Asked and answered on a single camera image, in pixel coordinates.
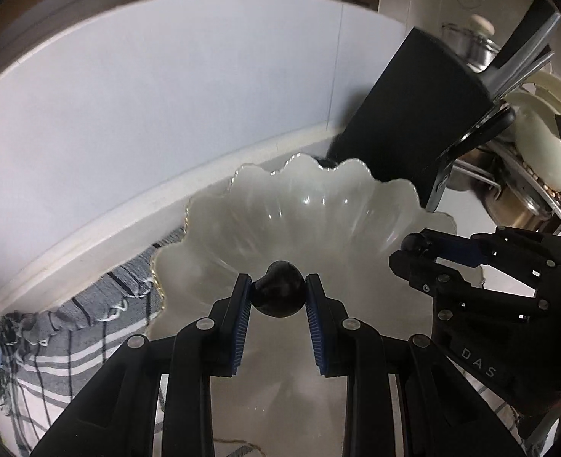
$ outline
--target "metal pot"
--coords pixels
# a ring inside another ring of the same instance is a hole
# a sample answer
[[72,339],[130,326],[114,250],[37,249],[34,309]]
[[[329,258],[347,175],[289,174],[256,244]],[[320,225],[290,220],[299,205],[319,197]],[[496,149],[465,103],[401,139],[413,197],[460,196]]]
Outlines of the metal pot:
[[501,49],[483,34],[450,23],[441,26],[441,40],[476,72],[484,70]]
[[520,175],[507,167],[500,174],[501,193],[489,190],[484,206],[495,224],[537,230],[553,215],[551,208]]

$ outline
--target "white scalloped plate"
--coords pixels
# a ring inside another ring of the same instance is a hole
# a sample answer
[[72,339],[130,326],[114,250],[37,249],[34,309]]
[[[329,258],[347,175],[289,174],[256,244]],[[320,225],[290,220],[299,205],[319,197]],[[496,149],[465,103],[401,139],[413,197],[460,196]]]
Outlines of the white scalloped plate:
[[[319,273],[328,297],[381,334],[431,334],[431,298],[394,276],[388,257],[408,233],[456,233],[452,217],[420,207],[407,180],[380,183],[358,160],[323,169],[307,155],[272,174],[243,166],[223,195],[194,198],[187,221],[184,240],[152,260],[165,298],[152,339],[207,316],[238,273],[256,280],[279,259]],[[458,268],[482,284],[480,268]],[[275,319],[253,308],[238,375],[211,380],[214,434],[248,441],[267,457],[339,457],[345,392],[345,379],[318,373],[303,309]]]

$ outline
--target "white panel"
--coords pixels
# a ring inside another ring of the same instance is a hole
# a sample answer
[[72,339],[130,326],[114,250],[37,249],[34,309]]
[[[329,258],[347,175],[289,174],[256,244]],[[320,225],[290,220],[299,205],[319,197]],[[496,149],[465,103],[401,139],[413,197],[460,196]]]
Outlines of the white panel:
[[345,5],[329,118],[346,124],[370,92],[404,39],[401,22]]
[[326,122],[341,7],[145,0],[21,60],[0,78],[0,287],[165,180]]

